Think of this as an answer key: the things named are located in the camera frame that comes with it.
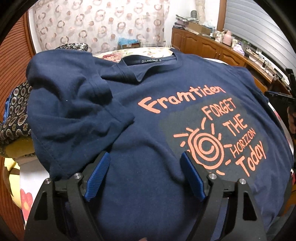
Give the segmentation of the person's right hand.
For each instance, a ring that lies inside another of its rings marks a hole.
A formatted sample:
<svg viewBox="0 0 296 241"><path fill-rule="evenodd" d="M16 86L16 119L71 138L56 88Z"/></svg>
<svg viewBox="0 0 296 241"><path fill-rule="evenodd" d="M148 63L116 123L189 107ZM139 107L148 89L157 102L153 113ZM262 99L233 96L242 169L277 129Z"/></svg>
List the person's right hand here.
<svg viewBox="0 0 296 241"><path fill-rule="evenodd" d="M295 126L296 112L294 111L294 109L293 109L292 106L289 106L287 108L287 116L288 116L288 124L289 124L290 132L292 134L295 134L295 129L296 129L296 126Z"/></svg>

